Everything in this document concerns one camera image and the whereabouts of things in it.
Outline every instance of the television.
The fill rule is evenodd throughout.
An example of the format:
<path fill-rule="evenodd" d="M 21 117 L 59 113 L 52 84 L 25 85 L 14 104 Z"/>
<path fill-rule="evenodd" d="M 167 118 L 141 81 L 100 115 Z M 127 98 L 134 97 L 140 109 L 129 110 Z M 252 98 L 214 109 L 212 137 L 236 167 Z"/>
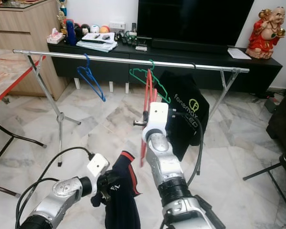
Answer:
<path fill-rule="evenodd" d="M 235 45 L 254 0 L 139 0 L 139 37 Z"/>

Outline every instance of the power socket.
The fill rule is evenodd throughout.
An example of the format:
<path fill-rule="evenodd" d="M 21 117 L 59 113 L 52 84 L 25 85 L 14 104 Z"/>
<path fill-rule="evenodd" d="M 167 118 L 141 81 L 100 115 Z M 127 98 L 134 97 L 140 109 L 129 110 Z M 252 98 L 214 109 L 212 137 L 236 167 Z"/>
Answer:
<path fill-rule="evenodd" d="M 109 28 L 110 29 L 119 29 L 119 30 L 125 30 L 125 22 L 110 22 Z"/>

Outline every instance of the red figurine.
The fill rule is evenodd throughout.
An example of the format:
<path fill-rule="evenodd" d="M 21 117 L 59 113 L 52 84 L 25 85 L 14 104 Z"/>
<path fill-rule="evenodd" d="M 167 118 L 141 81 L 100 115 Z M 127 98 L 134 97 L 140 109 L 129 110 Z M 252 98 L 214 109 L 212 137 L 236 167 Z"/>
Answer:
<path fill-rule="evenodd" d="M 281 28 L 285 19 L 285 9 L 265 9 L 258 16 L 260 20 L 254 24 L 246 53 L 254 58 L 269 59 L 273 53 L 273 46 L 280 38 L 285 37 L 286 31 Z"/>

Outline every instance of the black cabinet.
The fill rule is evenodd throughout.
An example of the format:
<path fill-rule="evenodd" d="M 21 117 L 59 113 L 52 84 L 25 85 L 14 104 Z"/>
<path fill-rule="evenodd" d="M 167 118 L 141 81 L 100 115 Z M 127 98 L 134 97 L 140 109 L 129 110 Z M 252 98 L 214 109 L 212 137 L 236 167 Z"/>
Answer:
<path fill-rule="evenodd" d="M 119 45 L 109 53 L 89 50 L 83 47 L 66 45 L 63 42 L 59 44 L 48 44 L 51 52 L 88 54 L 103 57 L 117 57 L 136 60 L 153 60 L 163 62 L 195 63 L 200 65 L 239 67 L 250 69 L 249 73 L 240 73 L 234 81 L 231 91 L 237 92 L 264 92 L 268 89 L 282 65 L 274 59 L 269 60 L 238 60 L 233 59 L 228 52 L 224 54 L 190 52 L 169 49 L 156 49 L 148 47 L 147 52 L 137 51 L 134 47 Z M 66 58 L 53 58 L 53 63 L 58 76 L 79 77 L 76 71 L 78 66 L 85 66 L 86 61 Z M 147 65 L 125 64 L 114 62 L 91 61 L 91 70 L 97 80 L 113 81 L 118 83 L 139 83 L 138 80 L 129 75 L 129 69 L 143 68 Z M 222 82 L 219 71 L 186 69 L 175 67 L 156 66 L 154 74 L 160 77 L 164 70 L 169 70 L 177 75 L 192 73 L 198 88 L 222 90 Z M 228 80 L 231 73 L 225 72 L 225 78 Z M 137 74 L 143 80 L 143 74 Z"/>

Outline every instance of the white logo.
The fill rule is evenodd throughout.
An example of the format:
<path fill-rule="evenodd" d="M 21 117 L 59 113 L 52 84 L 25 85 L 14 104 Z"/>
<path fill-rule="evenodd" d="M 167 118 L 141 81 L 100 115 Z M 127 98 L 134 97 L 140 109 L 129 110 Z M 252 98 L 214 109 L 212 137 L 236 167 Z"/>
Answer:
<path fill-rule="evenodd" d="M 116 191 L 120 188 L 120 185 L 113 185 L 110 187 L 111 190 Z"/>

